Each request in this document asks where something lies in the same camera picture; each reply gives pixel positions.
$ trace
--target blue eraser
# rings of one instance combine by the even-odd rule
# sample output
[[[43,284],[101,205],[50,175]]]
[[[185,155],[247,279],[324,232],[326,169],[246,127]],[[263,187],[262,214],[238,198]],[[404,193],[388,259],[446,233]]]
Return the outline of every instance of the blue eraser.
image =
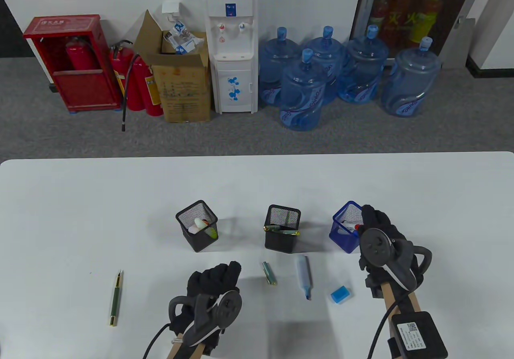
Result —
[[[333,291],[332,295],[330,295],[330,296],[332,297],[332,300],[335,303],[339,304],[340,302],[345,300],[347,297],[349,297],[349,295],[350,295],[349,290],[347,290],[347,288],[345,286],[342,286],[338,290]]]

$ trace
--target eraser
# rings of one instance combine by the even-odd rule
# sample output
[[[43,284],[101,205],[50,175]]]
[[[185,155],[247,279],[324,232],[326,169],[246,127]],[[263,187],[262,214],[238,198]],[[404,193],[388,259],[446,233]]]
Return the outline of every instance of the eraser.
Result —
[[[200,230],[206,228],[207,225],[209,225],[209,223],[207,221],[202,220],[202,219],[200,219],[198,217],[194,219],[194,223],[198,227],[198,229],[200,229]]]
[[[350,295],[349,290],[345,286],[342,286],[338,290],[333,291],[333,293],[330,296],[332,297],[332,300],[336,304],[339,304],[340,302],[345,300],[347,297],[349,297],[349,295]]]
[[[191,233],[192,235],[195,235],[198,232],[200,232],[200,228],[198,228],[196,225],[191,225],[188,229],[188,232]]]

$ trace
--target blue mesh pen holder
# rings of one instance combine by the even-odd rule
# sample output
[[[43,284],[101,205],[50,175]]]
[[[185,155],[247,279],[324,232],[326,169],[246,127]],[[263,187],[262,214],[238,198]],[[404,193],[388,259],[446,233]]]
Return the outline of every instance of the blue mesh pen holder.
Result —
[[[330,239],[346,253],[352,253],[359,245],[359,234],[354,229],[346,228],[343,221],[362,224],[362,208],[356,202],[348,201],[332,219],[334,222],[329,234]]]

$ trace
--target blue flower decal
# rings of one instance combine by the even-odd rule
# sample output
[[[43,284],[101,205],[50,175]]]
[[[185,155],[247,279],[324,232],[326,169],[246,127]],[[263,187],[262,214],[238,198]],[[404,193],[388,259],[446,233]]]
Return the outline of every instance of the blue flower decal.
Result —
[[[239,85],[239,82],[237,82],[237,77],[228,78],[228,82],[231,84],[230,86],[230,92],[228,93],[228,96],[231,100],[236,101],[238,100],[237,95],[241,93],[239,89],[236,89],[235,87]]]

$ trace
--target black glove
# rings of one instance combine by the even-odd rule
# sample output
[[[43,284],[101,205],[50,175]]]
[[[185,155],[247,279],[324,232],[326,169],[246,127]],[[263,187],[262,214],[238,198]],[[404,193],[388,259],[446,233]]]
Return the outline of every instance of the black glove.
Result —
[[[235,285],[241,273],[241,265],[237,261],[230,262],[229,265],[219,264],[214,268],[206,269],[203,273],[196,271],[188,280],[187,296],[194,297],[198,294],[214,296],[215,300],[227,291],[238,291]],[[182,306],[182,313],[177,315],[169,327],[176,335],[184,333],[186,328],[194,320],[194,310],[191,306]],[[205,344],[205,354],[210,352],[218,345],[220,331],[214,332],[202,343]]]
[[[371,205],[365,205],[362,207],[362,221],[364,226],[360,226],[357,230],[359,236],[361,236],[369,228],[377,228],[382,230],[391,240],[403,239],[406,240],[405,236],[398,232],[398,229],[391,224],[391,220],[384,212],[375,210]],[[386,282],[394,282],[393,278],[384,268],[378,268],[371,265],[361,253],[359,260],[360,269],[369,273],[366,279],[366,286],[371,289],[373,297],[382,297],[380,285]],[[423,275],[419,272],[419,265],[416,256],[413,256],[411,263],[411,270],[416,276],[418,287],[423,282]]]

